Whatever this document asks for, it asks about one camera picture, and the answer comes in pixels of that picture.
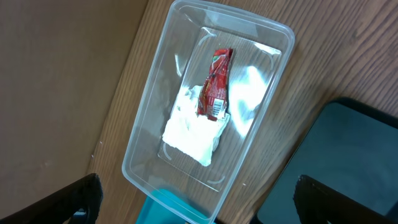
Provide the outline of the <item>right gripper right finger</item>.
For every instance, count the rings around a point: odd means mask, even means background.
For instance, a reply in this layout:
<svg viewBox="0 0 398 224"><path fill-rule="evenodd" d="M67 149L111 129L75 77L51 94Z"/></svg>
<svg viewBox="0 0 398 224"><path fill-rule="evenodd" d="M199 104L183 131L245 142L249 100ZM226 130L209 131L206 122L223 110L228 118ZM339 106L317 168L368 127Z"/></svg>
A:
<svg viewBox="0 0 398 224"><path fill-rule="evenodd" d="M298 178L293 200L302 224L397 223L397 204L381 215L307 175Z"/></svg>

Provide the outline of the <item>white paper napkin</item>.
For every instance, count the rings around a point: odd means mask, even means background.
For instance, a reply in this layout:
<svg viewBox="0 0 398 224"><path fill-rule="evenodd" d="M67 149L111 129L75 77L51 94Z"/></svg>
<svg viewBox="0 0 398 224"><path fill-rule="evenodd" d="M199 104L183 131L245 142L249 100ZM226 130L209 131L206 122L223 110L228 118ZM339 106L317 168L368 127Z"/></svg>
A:
<svg viewBox="0 0 398 224"><path fill-rule="evenodd" d="M201 89L199 85L180 89L162 140L207 167L211 164L213 151L218 147L230 114L225 113L217 121L197 114Z"/></svg>

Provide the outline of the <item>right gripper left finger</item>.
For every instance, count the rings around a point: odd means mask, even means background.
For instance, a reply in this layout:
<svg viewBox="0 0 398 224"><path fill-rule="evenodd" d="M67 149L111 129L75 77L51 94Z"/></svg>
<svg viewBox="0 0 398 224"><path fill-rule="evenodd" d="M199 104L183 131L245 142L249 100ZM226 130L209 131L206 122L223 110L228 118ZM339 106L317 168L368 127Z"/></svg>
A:
<svg viewBox="0 0 398 224"><path fill-rule="evenodd" d="M28 207L1 219L1 223L89 223L98 218L103 189L92 173Z"/></svg>

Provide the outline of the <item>red snack wrapper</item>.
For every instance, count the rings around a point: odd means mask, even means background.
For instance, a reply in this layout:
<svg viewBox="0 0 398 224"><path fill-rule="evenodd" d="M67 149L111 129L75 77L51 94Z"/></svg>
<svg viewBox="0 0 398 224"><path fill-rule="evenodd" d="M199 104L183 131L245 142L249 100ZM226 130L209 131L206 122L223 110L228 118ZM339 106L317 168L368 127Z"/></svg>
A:
<svg viewBox="0 0 398 224"><path fill-rule="evenodd" d="M233 49L218 49L211 58L208 76L198 97L197 114L211 121L223 119L228 106L229 65Z"/></svg>

